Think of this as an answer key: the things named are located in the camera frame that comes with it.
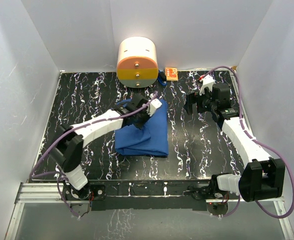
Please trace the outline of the blue surgical cloth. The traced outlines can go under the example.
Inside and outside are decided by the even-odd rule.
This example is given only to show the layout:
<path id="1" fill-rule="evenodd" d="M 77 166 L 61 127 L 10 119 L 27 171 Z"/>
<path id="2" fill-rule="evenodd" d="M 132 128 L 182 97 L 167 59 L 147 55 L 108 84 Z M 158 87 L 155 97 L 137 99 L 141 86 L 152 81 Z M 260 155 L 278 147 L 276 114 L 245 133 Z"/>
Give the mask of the blue surgical cloth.
<path id="1" fill-rule="evenodd" d="M 123 156 L 167 157 L 169 154 L 167 108 L 161 107 L 145 123 L 142 129 L 129 125 L 115 131 L 115 150 Z"/>

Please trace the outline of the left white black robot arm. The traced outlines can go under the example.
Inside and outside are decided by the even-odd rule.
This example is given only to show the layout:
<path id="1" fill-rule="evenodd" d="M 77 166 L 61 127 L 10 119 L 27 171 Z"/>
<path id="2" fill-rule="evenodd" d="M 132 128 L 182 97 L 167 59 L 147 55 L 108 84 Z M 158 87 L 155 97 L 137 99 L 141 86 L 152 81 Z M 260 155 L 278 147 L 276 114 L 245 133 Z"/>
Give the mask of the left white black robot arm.
<path id="1" fill-rule="evenodd" d="M 64 173 L 74 198 L 83 200 L 90 194 L 89 180 L 81 168 L 83 149 L 99 137 L 126 126 L 141 129 L 161 105 L 154 94 L 150 99 L 138 94 L 91 120 L 60 128 L 62 135 L 52 143 L 49 156 Z"/>

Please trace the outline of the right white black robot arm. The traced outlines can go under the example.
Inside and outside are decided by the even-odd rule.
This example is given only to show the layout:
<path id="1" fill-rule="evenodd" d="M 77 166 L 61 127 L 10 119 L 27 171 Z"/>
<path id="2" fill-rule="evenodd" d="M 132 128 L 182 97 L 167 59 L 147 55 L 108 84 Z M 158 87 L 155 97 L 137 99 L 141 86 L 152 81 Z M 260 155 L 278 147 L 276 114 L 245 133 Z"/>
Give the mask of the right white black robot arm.
<path id="1" fill-rule="evenodd" d="M 279 198 L 283 192 L 285 164 L 272 158 L 262 147 L 245 134 L 240 124 L 237 107 L 231 106 L 230 87 L 226 83 L 206 83 L 200 90 L 186 96 L 184 109 L 193 113 L 210 112 L 213 121 L 231 140 L 239 153 L 245 169 L 241 175 L 220 173 L 212 175 L 207 192 L 222 198 L 227 192 L 241 196 L 246 202 Z"/>

